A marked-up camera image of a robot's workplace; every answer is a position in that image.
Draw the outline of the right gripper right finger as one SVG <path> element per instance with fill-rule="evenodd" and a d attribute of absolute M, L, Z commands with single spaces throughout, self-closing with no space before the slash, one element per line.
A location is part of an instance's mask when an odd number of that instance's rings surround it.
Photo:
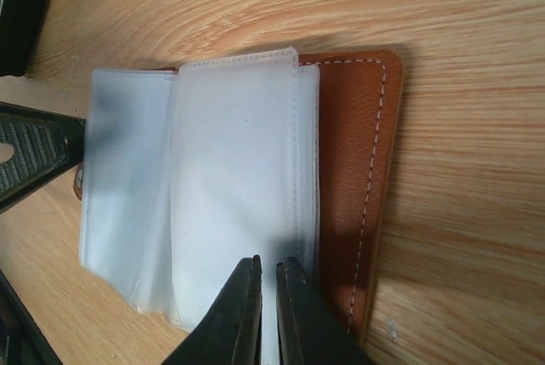
<path fill-rule="evenodd" d="M 336 322 L 299 260 L 276 267 L 276 312 L 282 364 L 371 364 Z"/>

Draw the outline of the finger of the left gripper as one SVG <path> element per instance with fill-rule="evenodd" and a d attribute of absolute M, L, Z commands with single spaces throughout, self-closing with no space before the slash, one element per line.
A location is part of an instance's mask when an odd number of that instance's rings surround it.
<path fill-rule="evenodd" d="M 5 212 L 83 161 L 85 120 L 3 102 L 1 142 L 14 155 L 1 164 Z"/>

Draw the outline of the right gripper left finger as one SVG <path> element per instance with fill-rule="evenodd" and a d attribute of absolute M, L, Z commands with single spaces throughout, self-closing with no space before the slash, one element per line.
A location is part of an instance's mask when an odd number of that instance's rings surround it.
<path fill-rule="evenodd" d="M 165 364 L 261 362 L 261 259 L 241 259 L 203 320 Z"/>

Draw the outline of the brown leather card holder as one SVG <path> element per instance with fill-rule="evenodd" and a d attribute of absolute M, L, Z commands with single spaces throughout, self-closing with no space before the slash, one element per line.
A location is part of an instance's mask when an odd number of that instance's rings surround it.
<path fill-rule="evenodd" d="M 402 73 L 389 51 L 292 47 L 173 71 L 95 70 L 81 265 L 190 332 L 234 266 L 259 255 L 261 359 L 276 364 L 275 267 L 293 256 L 360 339 Z"/>

